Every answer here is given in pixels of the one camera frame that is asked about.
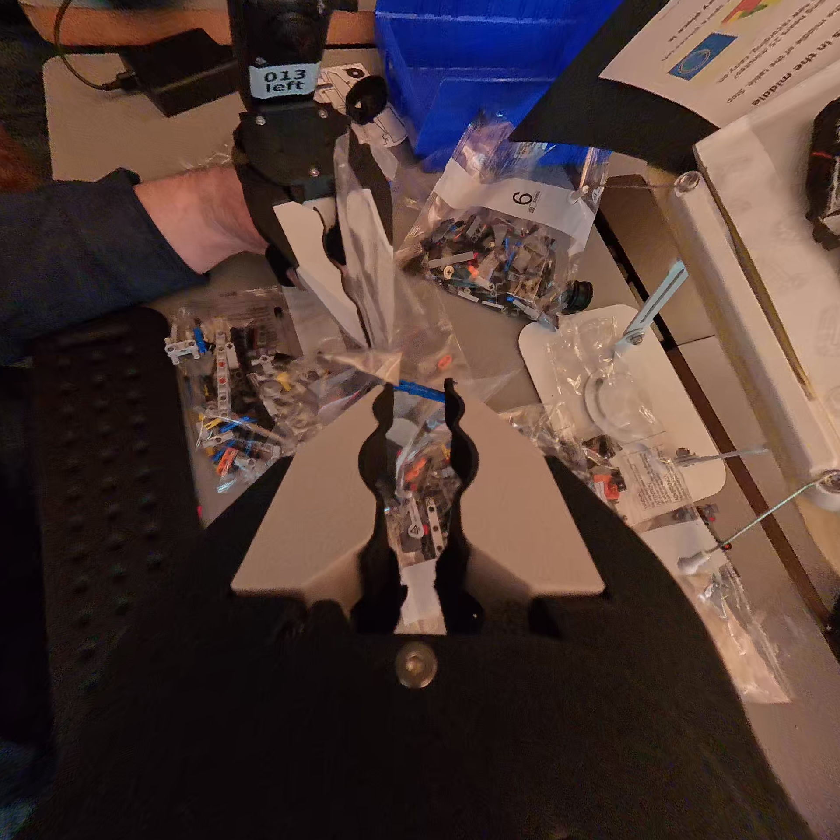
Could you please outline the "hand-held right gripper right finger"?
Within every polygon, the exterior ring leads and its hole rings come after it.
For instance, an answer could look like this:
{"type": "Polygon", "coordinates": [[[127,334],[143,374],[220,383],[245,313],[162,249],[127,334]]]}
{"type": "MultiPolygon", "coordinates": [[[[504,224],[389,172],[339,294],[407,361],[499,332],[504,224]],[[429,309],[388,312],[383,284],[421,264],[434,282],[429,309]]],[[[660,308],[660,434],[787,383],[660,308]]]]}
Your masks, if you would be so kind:
{"type": "Polygon", "coordinates": [[[486,404],[444,383],[459,481],[434,588],[447,634],[479,634],[499,613],[603,595],[605,583],[542,451],[486,404]]]}

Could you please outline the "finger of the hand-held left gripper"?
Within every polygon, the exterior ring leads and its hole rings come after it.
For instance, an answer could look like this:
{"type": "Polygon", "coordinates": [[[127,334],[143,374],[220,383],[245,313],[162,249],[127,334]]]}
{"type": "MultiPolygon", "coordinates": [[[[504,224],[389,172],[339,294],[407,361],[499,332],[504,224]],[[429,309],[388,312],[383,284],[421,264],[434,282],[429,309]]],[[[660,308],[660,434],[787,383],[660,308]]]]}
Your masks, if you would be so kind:
{"type": "Polygon", "coordinates": [[[344,287],[355,304],[367,340],[392,343],[395,271],[392,246],[369,189],[348,192],[343,203],[344,287]]]}
{"type": "Polygon", "coordinates": [[[274,205],[273,213],[290,246],[303,287],[314,294],[351,339],[367,346],[359,310],[343,287],[340,268],[328,256],[325,237],[337,228],[333,198],[274,205]]]}

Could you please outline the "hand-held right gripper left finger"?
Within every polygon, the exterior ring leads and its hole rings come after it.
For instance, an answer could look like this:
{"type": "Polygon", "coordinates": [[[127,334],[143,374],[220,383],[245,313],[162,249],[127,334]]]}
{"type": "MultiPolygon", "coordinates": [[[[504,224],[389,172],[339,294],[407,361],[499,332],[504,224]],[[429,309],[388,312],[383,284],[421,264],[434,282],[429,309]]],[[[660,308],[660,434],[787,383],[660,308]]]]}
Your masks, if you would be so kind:
{"type": "Polygon", "coordinates": [[[392,634],[403,583],[380,482],[394,389],[378,385],[291,458],[232,580],[241,596],[333,602],[363,633],[392,634]]]}

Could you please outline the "clear lego parts bag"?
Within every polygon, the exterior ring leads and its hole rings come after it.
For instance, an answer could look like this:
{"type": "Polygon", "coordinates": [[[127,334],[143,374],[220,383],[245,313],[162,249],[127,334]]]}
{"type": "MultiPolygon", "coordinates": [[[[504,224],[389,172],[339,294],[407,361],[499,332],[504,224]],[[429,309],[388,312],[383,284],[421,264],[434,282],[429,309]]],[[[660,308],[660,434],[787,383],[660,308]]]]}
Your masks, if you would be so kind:
{"type": "MultiPolygon", "coordinates": [[[[392,246],[392,185],[383,170],[394,177],[404,175],[395,156],[389,150],[363,143],[353,129],[337,142],[333,162],[342,245],[344,198],[352,190],[369,189],[392,246]]],[[[343,253],[344,287],[344,246],[343,253]]],[[[381,380],[407,380],[442,390],[450,378],[472,386],[478,396],[493,393],[507,376],[494,374],[478,385],[470,380],[469,365],[438,290],[430,281],[405,273],[393,261],[394,340],[367,340],[369,350],[353,351],[353,358],[381,380]]],[[[396,625],[399,633],[445,634],[433,587],[434,563],[448,535],[449,512],[459,480],[449,463],[451,434],[444,414],[441,403],[394,392],[394,418],[386,434],[387,467],[380,488],[388,540],[396,546],[401,580],[407,585],[407,599],[396,625]]]]}
{"type": "Polygon", "coordinates": [[[702,517],[667,433],[619,443],[578,437],[559,404],[531,404],[500,416],[566,466],[657,556],[695,608],[743,699],[792,699],[779,658],[740,577],[702,517]]]}
{"type": "Polygon", "coordinates": [[[396,260],[451,295],[555,326],[562,292],[583,280],[612,153],[514,142],[513,130],[483,112],[470,122],[396,260]]]}

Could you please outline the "person's left forearm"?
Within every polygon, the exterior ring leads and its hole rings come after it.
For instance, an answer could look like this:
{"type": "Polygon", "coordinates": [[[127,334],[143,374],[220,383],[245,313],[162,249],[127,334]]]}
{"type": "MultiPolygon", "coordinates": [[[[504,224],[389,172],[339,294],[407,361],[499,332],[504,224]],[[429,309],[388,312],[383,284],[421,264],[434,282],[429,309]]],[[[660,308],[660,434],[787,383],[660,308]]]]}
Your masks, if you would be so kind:
{"type": "Polygon", "coordinates": [[[39,338],[207,280],[176,254],[118,169],[1,199],[1,363],[39,338]]]}

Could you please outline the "lego instruction booklet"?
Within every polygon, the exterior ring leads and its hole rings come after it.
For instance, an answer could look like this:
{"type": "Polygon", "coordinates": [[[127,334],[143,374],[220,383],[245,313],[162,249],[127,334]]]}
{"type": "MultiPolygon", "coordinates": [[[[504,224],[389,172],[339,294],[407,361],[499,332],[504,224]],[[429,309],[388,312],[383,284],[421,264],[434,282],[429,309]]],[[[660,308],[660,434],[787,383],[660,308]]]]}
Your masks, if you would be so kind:
{"type": "Polygon", "coordinates": [[[766,318],[756,350],[803,473],[838,469],[838,63],[696,146],[766,318]]]}

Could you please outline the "person's left hand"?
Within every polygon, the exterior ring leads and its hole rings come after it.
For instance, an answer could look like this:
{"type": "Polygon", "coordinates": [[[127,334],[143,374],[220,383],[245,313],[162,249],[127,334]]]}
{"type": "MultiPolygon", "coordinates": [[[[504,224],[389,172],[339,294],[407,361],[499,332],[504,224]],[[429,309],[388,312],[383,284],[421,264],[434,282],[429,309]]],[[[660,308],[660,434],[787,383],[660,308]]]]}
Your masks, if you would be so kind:
{"type": "Polygon", "coordinates": [[[234,256],[266,252],[231,164],[142,182],[133,191],[174,252],[199,275],[234,256]]]}

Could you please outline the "white sticker sheet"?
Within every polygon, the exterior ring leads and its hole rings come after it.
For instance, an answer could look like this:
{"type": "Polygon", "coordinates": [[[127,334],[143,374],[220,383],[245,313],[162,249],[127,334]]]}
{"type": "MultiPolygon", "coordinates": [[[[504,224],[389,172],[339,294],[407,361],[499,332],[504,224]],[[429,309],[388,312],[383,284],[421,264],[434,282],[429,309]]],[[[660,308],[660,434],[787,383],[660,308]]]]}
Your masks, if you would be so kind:
{"type": "MultiPolygon", "coordinates": [[[[330,105],[333,109],[346,114],[346,100],[353,87],[373,77],[361,63],[323,67],[318,74],[315,101],[321,105],[330,105]]],[[[355,131],[360,141],[391,149],[407,138],[403,122],[399,119],[390,103],[386,103],[373,120],[364,124],[356,123],[355,131]]]]}

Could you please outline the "black power adapter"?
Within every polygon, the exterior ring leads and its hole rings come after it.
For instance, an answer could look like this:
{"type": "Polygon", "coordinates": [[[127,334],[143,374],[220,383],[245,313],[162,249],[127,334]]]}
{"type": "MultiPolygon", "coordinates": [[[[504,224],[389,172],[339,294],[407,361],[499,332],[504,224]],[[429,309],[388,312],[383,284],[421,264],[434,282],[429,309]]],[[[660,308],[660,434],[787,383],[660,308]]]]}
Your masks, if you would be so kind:
{"type": "Polygon", "coordinates": [[[141,93],[166,118],[238,91],[238,64],[229,45],[195,28],[119,51],[119,88],[141,93]]]}

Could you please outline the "small open parts bag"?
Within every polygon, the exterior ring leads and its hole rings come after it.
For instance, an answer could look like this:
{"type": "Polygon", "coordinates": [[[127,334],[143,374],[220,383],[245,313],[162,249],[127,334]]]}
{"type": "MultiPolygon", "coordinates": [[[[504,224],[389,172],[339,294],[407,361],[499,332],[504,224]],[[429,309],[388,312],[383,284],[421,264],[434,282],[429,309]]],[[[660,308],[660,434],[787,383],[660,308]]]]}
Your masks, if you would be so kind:
{"type": "Polygon", "coordinates": [[[199,486],[238,494],[364,396],[376,379],[320,301],[294,287],[188,300],[166,355],[180,381],[199,486]]]}

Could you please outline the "dark perforated panel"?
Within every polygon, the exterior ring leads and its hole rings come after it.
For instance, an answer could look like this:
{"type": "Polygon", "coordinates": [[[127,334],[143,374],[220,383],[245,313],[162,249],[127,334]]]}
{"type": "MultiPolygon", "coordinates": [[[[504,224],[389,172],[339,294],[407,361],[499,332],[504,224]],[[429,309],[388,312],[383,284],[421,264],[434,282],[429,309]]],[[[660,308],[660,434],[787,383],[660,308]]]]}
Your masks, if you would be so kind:
{"type": "Polygon", "coordinates": [[[168,334],[159,312],[123,309],[2,365],[2,838],[200,530],[168,334]]]}

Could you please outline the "light blue slotted bar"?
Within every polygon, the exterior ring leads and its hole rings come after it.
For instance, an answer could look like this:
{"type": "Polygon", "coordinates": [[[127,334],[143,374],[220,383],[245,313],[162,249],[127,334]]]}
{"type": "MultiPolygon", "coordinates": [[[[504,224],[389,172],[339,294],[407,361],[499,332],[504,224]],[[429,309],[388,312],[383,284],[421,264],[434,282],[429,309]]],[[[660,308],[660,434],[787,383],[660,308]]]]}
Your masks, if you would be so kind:
{"type": "Polygon", "coordinates": [[[698,466],[727,459],[742,459],[743,457],[771,455],[767,447],[742,448],[714,455],[695,455],[687,450],[679,449],[674,457],[674,464],[679,467],[698,466]]]}
{"type": "Polygon", "coordinates": [[[689,272],[684,262],[678,259],[656,290],[648,296],[636,317],[625,328],[623,335],[614,345],[615,356],[625,355],[643,343],[656,316],[682,287],[688,276],[689,272]]]}

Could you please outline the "blue plastic bin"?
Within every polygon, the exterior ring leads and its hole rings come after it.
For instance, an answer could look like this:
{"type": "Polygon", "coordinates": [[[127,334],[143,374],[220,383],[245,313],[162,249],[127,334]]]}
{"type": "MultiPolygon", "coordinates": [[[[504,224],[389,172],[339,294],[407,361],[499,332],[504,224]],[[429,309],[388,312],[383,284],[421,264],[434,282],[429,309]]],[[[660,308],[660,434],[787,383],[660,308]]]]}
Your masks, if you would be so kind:
{"type": "Polygon", "coordinates": [[[620,1],[379,1],[375,42],[416,158],[443,169],[479,113],[518,124],[620,1]]]}

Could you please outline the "white rod with ball end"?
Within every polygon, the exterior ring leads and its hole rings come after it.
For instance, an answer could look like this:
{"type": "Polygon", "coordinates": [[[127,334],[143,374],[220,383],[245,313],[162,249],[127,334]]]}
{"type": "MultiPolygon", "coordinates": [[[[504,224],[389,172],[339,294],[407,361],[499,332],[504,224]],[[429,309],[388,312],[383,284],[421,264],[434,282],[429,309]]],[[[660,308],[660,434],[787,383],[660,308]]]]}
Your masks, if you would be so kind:
{"type": "Polygon", "coordinates": [[[747,524],[741,527],[738,531],[735,531],[734,533],[730,534],[725,539],[720,539],[717,542],[715,542],[713,547],[708,549],[702,549],[694,554],[691,554],[690,556],[684,556],[679,558],[677,560],[678,572],[685,575],[697,574],[700,569],[702,569],[704,566],[708,565],[711,562],[712,555],[715,552],[722,552],[725,546],[732,545],[732,543],[740,539],[741,536],[743,536],[756,526],[763,524],[765,520],[773,518],[776,512],[783,509],[786,505],[788,505],[798,497],[801,497],[811,492],[812,490],[816,490],[818,494],[822,493],[823,495],[837,496],[839,492],[838,488],[839,470],[830,469],[823,472],[821,475],[811,479],[807,483],[798,487],[788,496],[784,497],[782,500],[776,502],[774,505],[761,512],[754,519],[750,520],[747,524]]]}

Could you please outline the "black pointed panel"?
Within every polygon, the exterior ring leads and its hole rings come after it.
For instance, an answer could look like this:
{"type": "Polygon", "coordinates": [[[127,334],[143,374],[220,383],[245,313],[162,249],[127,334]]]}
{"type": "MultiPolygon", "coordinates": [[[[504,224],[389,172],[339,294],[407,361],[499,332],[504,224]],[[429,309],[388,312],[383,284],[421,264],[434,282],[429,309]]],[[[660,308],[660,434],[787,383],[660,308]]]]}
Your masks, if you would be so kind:
{"type": "Polygon", "coordinates": [[[676,174],[690,169],[695,145],[718,127],[650,91],[601,79],[606,66],[665,5],[620,3],[520,121],[511,140],[599,148],[676,174]]]}

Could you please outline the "white rounded container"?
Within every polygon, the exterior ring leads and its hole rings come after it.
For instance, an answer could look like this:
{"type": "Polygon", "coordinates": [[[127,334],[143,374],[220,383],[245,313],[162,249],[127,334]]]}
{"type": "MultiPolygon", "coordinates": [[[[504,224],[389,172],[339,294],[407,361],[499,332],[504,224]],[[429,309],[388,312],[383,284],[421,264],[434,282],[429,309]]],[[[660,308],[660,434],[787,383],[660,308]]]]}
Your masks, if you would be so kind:
{"type": "Polygon", "coordinates": [[[779,420],[783,413],[767,388],[769,379],[756,350],[767,350],[777,343],[769,343],[771,330],[763,315],[753,289],[743,270],[745,258],[737,252],[737,243],[711,194],[700,164],[694,155],[696,170],[689,174],[688,186],[674,186],[659,198],[660,207],[673,228],[690,268],[698,271],[697,287],[709,314],[730,343],[730,356],[747,376],[748,385],[758,394],[759,408],[770,426],[770,445],[781,458],[782,466],[801,485],[823,472],[806,474],[798,470],[789,457],[785,444],[792,436],[781,432],[779,420]]]}

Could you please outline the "white printed paper sheet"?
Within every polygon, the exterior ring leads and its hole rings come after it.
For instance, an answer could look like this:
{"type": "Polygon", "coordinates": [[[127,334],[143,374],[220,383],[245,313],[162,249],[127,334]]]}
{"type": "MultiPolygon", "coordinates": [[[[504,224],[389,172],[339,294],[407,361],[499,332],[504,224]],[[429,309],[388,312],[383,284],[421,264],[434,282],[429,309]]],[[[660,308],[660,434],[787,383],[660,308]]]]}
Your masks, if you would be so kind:
{"type": "Polygon", "coordinates": [[[672,1],[600,78],[723,128],[838,58],[838,1],[672,1]]]}

